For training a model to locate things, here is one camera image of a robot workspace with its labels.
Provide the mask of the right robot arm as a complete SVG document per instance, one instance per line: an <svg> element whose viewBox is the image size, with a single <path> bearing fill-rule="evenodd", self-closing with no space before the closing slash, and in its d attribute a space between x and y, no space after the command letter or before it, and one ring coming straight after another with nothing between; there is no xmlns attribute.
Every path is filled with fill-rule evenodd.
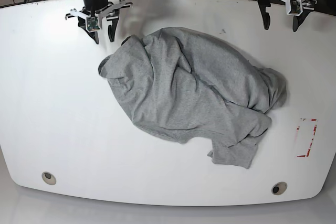
<svg viewBox="0 0 336 224"><path fill-rule="evenodd" d="M103 29L103 20L110 22L108 37L115 41L116 29L120 17L120 10L131 7L131 2L120 0L118 3L109 0L83 0L82 10L72 9L65 15L65 19L78 18L78 27L83 29L96 44L99 43L98 31Z"/></svg>

